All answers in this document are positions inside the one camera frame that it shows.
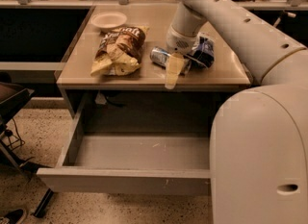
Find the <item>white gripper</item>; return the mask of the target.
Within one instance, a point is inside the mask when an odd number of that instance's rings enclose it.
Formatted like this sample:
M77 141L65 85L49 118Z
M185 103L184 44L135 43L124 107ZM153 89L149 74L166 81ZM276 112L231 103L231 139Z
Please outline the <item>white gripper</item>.
M186 37L176 32L172 27L167 30L167 50L171 53L166 64L166 82L167 89L174 89L178 80L178 76L184 66L184 57L190 53L195 43L195 37Z

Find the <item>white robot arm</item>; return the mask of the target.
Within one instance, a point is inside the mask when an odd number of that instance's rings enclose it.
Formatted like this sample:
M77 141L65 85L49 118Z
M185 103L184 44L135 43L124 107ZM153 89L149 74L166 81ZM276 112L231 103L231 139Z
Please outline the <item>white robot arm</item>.
M256 87L227 99L210 135L215 224L308 224L307 49L231 0L178 0L167 47L188 53L209 22Z

